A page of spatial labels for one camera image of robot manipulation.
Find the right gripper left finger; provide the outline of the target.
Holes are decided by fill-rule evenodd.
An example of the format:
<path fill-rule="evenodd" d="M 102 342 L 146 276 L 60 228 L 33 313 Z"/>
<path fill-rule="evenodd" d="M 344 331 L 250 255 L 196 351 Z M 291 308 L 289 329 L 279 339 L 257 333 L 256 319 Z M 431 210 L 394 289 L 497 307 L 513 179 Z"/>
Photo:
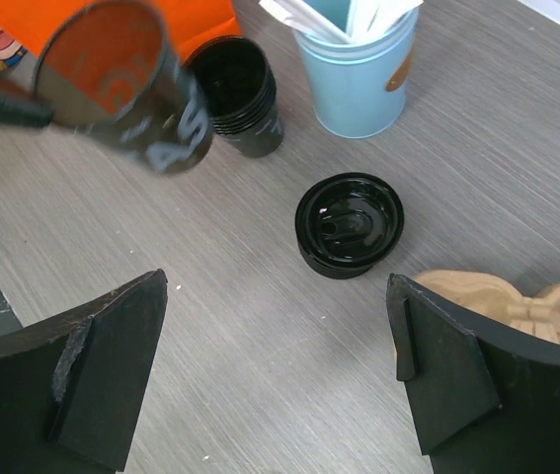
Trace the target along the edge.
<path fill-rule="evenodd" d="M 0 473 L 121 473 L 167 305 L 147 272 L 0 337 Z"/>

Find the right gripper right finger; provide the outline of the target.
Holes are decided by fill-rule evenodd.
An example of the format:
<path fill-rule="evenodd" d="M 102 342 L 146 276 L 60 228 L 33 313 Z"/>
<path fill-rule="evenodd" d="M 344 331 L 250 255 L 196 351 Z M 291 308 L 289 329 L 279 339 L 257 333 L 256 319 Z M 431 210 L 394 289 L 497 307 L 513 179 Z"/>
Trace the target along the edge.
<path fill-rule="evenodd" d="M 421 452 L 436 473 L 560 473 L 560 345 L 390 275 L 386 306 Z"/>

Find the orange paper bag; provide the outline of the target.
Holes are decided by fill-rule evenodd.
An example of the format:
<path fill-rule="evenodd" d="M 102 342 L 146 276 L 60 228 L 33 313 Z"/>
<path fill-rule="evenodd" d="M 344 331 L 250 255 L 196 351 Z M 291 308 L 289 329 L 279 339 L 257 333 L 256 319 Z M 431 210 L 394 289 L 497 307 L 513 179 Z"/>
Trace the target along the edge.
<path fill-rule="evenodd" d="M 0 75 L 0 105 L 109 116 L 141 102 L 185 102 L 192 79 L 182 63 L 241 33 L 229 1 L 0 1 L 0 25 L 40 60 L 31 93 Z"/>

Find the black paper coffee cup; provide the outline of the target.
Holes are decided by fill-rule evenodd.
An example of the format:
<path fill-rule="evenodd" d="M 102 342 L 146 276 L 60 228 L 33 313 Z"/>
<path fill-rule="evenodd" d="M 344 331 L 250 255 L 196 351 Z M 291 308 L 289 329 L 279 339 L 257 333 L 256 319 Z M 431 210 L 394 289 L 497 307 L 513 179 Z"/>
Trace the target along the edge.
<path fill-rule="evenodd" d="M 68 19 L 39 55 L 32 90 L 54 124 L 160 174 L 186 172 L 213 131 L 200 85 L 142 1 L 98 1 Z"/>

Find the brown pulp cup carrier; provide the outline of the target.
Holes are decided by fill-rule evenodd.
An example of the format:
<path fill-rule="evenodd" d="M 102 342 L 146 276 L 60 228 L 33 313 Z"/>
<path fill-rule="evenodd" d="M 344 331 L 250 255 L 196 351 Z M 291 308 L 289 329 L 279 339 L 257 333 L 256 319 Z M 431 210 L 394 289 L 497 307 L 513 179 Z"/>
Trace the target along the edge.
<path fill-rule="evenodd" d="M 524 296 L 490 274 L 393 275 L 387 311 L 395 376 L 410 397 L 444 382 L 496 408 L 505 392 L 560 388 L 560 283 Z"/>

